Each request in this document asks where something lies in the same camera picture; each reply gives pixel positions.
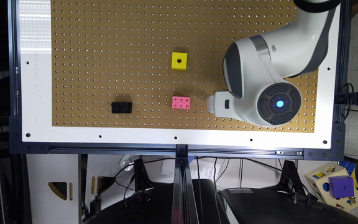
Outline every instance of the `black metal frame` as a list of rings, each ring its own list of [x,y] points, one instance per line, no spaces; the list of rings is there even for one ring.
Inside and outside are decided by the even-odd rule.
[[[9,118],[9,150],[21,154],[158,154],[175,155],[174,144],[103,144],[103,143],[54,143],[23,142],[21,136],[21,68],[17,41],[18,0],[9,1],[9,60],[11,71],[11,117]],[[335,93],[344,93],[347,82],[347,63],[349,60],[349,41],[351,27],[350,2],[342,0],[339,23],[339,42],[337,49]],[[231,156],[259,157],[272,159],[304,159],[322,161],[342,161],[344,158],[344,112],[345,107],[335,105],[333,113],[333,130],[330,149],[276,148],[274,150],[256,150],[251,147],[224,147],[188,145],[191,156]]]

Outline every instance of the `yellow block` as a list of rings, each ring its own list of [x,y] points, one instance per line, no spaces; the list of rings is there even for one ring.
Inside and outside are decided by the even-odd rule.
[[[172,52],[171,68],[174,70],[186,70],[187,53]]]

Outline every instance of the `black lego brick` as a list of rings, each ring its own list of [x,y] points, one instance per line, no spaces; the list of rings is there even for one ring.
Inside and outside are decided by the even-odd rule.
[[[112,102],[111,113],[132,113],[131,102]]]

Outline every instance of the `metal post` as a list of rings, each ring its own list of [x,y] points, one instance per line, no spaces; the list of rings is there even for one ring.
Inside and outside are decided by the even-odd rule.
[[[184,223],[198,224],[198,215],[191,182],[187,145],[177,145],[171,224]]]

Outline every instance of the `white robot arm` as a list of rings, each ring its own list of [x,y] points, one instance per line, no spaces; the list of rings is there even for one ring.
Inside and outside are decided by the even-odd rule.
[[[295,19],[280,29],[233,42],[223,60],[229,91],[208,97],[217,117],[259,126],[291,121],[301,108],[300,91],[286,77],[315,71],[328,50],[328,32],[339,0],[294,0]]]

